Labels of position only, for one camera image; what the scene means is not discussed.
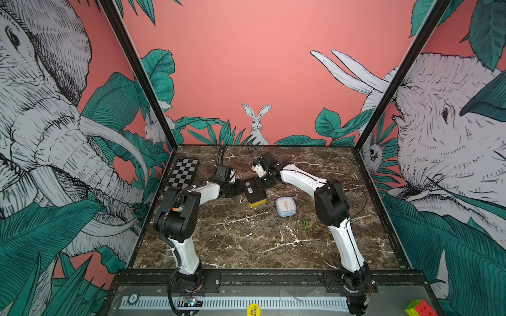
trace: rabbit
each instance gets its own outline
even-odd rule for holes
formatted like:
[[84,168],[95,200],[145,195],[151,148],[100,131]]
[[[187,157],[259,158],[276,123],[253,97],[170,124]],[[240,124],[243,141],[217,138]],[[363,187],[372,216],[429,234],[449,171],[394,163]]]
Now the rabbit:
[[253,119],[253,124],[251,124],[251,139],[253,140],[253,145],[268,145],[269,142],[262,135],[262,123],[260,123],[260,118],[267,114],[272,108],[272,105],[265,105],[261,110],[258,116],[255,116],[255,112],[246,103],[242,103],[242,107],[246,112],[246,115]]

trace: vent grille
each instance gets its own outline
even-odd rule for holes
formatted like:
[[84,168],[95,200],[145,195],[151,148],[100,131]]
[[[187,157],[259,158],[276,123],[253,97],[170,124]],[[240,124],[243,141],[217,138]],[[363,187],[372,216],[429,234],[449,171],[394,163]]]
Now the vent grille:
[[[279,297],[279,296],[206,296],[201,308],[181,307],[179,297],[173,298],[174,304],[180,310],[207,309],[207,310],[233,310],[246,309],[250,304],[258,304],[261,309],[305,309],[305,310],[330,310],[348,311],[346,297]],[[128,296],[121,300],[119,309],[170,309],[167,297],[141,296],[135,304],[128,303]]]

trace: rabbit ear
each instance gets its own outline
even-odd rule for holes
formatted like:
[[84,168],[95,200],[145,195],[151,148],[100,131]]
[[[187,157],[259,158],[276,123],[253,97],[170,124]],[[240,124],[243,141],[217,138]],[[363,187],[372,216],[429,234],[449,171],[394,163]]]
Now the rabbit ear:
[[264,115],[267,114],[267,112],[269,112],[270,110],[272,109],[272,105],[268,104],[268,105],[265,105],[261,110],[260,110],[260,113],[258,114],[258,117],[262,117]]
[[253,109],[251,108],[251,106],[249,106],[248,104],[246,103],[241,103],[242,104],[242,107],[244,108],[244,111],[246,112],[246,115],[251,117],[251,118],[255,118],[255,112],[253,111]]

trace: battery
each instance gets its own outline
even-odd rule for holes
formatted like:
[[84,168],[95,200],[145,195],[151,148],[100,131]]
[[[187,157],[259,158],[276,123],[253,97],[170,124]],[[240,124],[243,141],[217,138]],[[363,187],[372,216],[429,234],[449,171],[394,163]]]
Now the battery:
[[265,190],[260,189],[259,180],[260,178],[257,176],[246,180],[241,179],[242,191],[246,195],[250,207],[267,202],[267,193]]

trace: brown marble surface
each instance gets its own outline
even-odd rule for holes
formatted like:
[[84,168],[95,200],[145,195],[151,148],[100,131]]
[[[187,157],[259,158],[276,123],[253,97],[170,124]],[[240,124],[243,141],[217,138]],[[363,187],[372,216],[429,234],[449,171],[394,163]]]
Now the brown marble surface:
[[[181,146],[178,156],[200,160],[195,184],[207,180],[214,170],[219,147]],[[348,148],[257,147],[260,153],[270,152],[278,161],[291,161],[300,169],[321,178],[363,186],[367,205],[351,223],[353,234],[370,269],[395,269],[397,261],[353,154]],[[256,175],[249,166],[259,154],[253,147],[227,147],[224,164],[237,170],[239,178]],[[234,198],[218,198],[200,207],[193,236],[195,251],[204,268],[341,268],[337,246],[330,230],[316,217],[313,199],[290,184],[277,184],[267,190],[267,202],[249,207],[243,194]],[[343,185],[354,216],[364,206],[362,191]],[[280,217],[276,199],[293,197],[297,213]],[[302,221],[309,221],[309,230]],[[174,260],[167,244],[152,228],[153,218],[142,237],[135,258],[136,268],[172,268]]]

